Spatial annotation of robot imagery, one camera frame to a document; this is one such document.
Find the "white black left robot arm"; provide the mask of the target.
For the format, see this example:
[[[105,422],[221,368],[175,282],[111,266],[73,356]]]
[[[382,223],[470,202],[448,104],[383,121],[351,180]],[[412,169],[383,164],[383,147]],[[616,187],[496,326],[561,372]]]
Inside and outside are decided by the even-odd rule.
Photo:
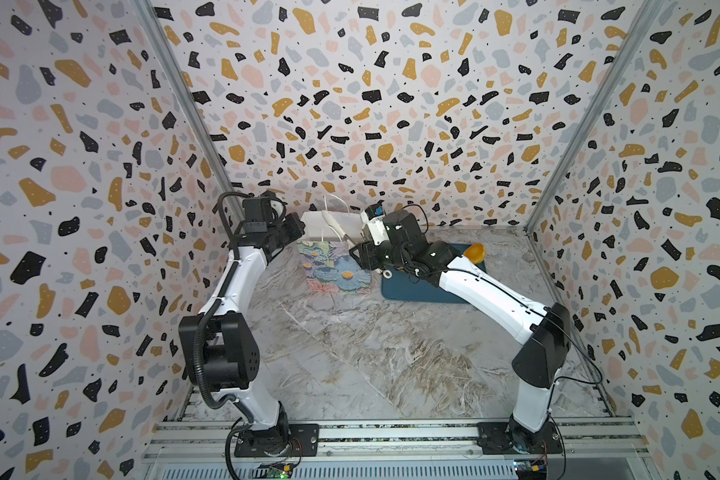
[[[304,225],[271,191],[235,196],[243,218],[231,224],[220,215],[228,256],[219,283],[198,314],[181,319],[178,334],[189,379],[205,406],[232,405],[240,412],[231,436],[241,453],[275,457],[290,451],[290,427],[281,402],[256,380],[261,356],[246,315],[260,276],[303,235]]]

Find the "small round orange bun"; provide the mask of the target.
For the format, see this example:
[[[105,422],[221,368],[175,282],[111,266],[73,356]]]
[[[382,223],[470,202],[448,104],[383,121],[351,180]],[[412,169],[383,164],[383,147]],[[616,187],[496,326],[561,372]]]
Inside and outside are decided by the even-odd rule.
[[[478,265],[486,258],[485,246],[481,243],[475,243],[464,251],[463,256],[466,257],[472,264]]]

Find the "floral paper gift bag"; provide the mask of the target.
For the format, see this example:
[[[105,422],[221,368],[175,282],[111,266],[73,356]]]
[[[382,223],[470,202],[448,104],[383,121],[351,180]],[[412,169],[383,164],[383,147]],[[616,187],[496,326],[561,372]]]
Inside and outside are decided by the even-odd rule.
[[[325,224],[329,211],[355,242],[362,241],[362,222],[358,213],[338,196],[327,193],[323,205],[302,214],[305,233],[297,242],[297,249],[313,292],[364,294],[371,288],[371,274],[362,269],[350,256],[348,246],[339,240]]]

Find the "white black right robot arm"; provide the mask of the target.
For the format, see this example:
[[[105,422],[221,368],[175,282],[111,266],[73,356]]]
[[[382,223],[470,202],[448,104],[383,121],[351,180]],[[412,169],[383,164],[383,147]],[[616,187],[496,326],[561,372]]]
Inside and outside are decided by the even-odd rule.
[[[541,448],[544,429],[551,425],[554,386],[572,346],[567,308],[534,301],[491,277],[453,245],[429,241],[406,209],[387,214],[380,204],[370,207],[357,216],[358,239],[333,213],[323,211],[321,217],[348,244],[350,256],[362,269],[400,271],[424,280],[487,315],[520,345],[511,363],[519,383],[505,443],[518,452]]]

